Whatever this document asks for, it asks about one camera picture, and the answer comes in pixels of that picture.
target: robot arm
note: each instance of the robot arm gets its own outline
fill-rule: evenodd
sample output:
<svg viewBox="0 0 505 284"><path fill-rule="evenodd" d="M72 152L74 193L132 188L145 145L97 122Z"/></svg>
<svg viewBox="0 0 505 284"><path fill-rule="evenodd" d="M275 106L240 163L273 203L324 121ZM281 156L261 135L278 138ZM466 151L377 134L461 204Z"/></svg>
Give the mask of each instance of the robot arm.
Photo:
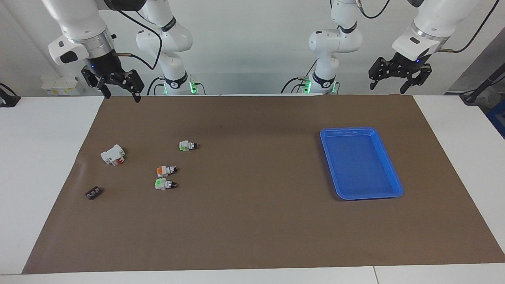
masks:
<svg viewBox="0 0 505 284"><path fill-rule="evenodd" d="M406 78L400 89L405 93L409 87L422 85L432 69L426 61L438 52L479 3L479 0L409 0L419 12L413 23L393 43L396 50L390 61L380 57L369 70L370 89L389 77Z"/></svg>
<svg viewBox="0 0 505 284"><path fill-rule="evenodd" d="M196 93L194 79L187 73L180 56L175 54L191 49L191 33L177 22L167 0L147 1L142 11L150 22L160 28L163 45L159 62L165 78L165 90L168 94ZM137 45L153 58L159 50L158 38L149 31L140 31L137 34Z"/></svg>
<svg viewBox="0 0 505 284"><path fill-rule="evenodd" d="M310 92L329 93L334 84L338 69L336 53L357 51L363 41L358 30L359 9L355 0L332 0L331 18L337 29L320 30L312 33L309 45L317 54L317 66L310 76Z"/></svg>
<svg viewBox="0 0 505 284"><path fill-rule="evenodd" d="M94 0L42 0L51 16L58 22L63 35L49 44L49 53L59 64L84 60L86 66L81 73L90 87L96 87L108 99L111 92L107 84L129 91L136 102L144 88L137 71L125 72L121 61L115 56L113 37L105 21L98 14ZM125 11L139 9L145 0L108 0L111 9Z"/></svg>

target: black band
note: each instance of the black band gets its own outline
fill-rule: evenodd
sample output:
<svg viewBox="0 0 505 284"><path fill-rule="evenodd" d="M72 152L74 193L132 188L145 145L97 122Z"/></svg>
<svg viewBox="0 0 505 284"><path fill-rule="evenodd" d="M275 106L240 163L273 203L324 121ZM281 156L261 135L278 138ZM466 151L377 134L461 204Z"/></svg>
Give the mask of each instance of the black band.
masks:
<svg viewBox="0 0 505 284"><path fill-rule="evenodd" d="M177 20L175 19L175 17L173 17L172 20L170 22L168 22L168 24L166 24L163 28L161 28L161 30L164 32L167 32L171 28L173 28L176 23L177 23Z"/></svg>
<svg viewBox="0 0 505 284"><path fill-rule="evenodd" d="M338 26L338 28L343 32L343 33L352 33L356 28L358 27L358 22L356 21L354 23L354 26L350 27L349 29L345 29L342 26Z"/></svg>
<svg viewBox="0 0 505 284"><path fill-rule="evenodd" d="M179 89L182 84L184 84L188 80L188 72L182 76L182 78L172 81L170 79L165 78L165 82L170 86L172 89Z"/></svg>
<svg viewBox="0 0 505 284"><path fill-rule="evenodd" d="M312 74L312 76L314 78L314 81L317 84L320 84L321 88L323 88L323 89L329 88L331 86L331 84L333 84L333 82L335 82L335 78L337 77L337 76L335 76L331 80L325 80L325 79L318 77L315 72Z"/></svg>

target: blue tray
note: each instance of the blue tray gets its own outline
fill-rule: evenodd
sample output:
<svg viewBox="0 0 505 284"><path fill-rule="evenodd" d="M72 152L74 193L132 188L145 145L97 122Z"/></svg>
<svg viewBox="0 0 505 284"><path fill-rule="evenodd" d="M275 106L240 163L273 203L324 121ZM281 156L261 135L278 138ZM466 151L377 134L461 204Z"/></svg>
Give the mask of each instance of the blue tray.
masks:
<svg viewBox="0 0 505 284"><path fill-rule="evenodd" d="M403 186L375 129L324 129L321 141L341 198L359 200L403 195Z"/></svg>

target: green light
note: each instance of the green light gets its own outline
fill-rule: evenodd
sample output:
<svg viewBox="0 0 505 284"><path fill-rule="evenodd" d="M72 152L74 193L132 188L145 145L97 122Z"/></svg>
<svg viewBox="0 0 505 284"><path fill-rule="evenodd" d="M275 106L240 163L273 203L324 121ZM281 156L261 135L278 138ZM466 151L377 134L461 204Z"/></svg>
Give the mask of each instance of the green light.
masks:
<svg viewBox="0 0 505 284"><path fill-rule="evenodd" d="M196 88L196 85L193 82L189 82L189 87L191 88L191 93L198 92L198 89Z"/></svg>
<svg viewBox="0 0 505 284"><path fill-rule="evenodd" d="M304 93L310 93L311 92L311 87L312 87L312 82L309 81L304 88Z"/></svg>

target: white wall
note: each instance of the white wall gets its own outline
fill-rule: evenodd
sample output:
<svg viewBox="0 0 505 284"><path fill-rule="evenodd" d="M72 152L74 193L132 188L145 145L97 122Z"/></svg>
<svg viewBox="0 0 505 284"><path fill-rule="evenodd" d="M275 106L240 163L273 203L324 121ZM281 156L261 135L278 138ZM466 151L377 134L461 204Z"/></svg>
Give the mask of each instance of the white wall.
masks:
<svg viewBox="0 0 505 284"><path fill-rule="evenodd" d="M46 54L46 46L61 35L57 23L40 0L4 1L35 44ZM375 14L385 1L364 1L368 14ZM482 0L446 44L459 49L473 35L494 0ZM276 93L292 77L305 75L315 55L308 47L309 35L318 29L335 28L330 18L329 1L302 0L170 0L177 20L194 37L191 50L181 53L186 69L204 83L208 93ZM415 17L417 10L406 0L391 0L384 14L375 20L361 18L360 30L365 41L352 54L339 55L342 83L340 93L397 93L404 80L381 81L370 91L368 69L382 56L394 54L393 41ZM461 54L436 54L430 59L433 75L423 87L413 87L412 94L444 94L484 48L505 26L505 4L501 3L474 44ZM135 43L142 28L117 12L101 11L116 39L117 51L132 52L148 59ZM151 72L134 59L122 59L125 69L137 69L146 83L161 74ZM64 76L79 76L82 63L59 67ZM114 94L125 94L114 89Z"/></svg>

